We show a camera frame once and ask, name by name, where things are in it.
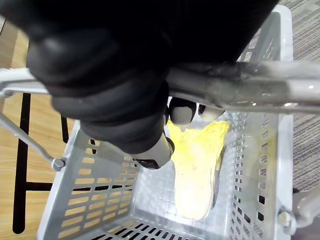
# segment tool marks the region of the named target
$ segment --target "shopping basket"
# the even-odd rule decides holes
[[[275,7],[239,58],[262,60],[293,60],[291,13],[284,6]],[[76,121],[63,158],[42,154],[57,173],[37,239],[290,239],[279,213],[292,209],[293,117],[225,112],[218,120],[230,123],[219,190],[199,221],[177,214],[171,161],[157,170],[141,167],[110,143],[91,139]]]

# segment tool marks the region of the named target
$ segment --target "yellow object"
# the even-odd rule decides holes
[[[200,220],[208,216],[214,196],[216,163],[229,129],[226,121],[217,121],[204,129],[186,129],[168,122],[175,151],[175,204],[184,218]]]

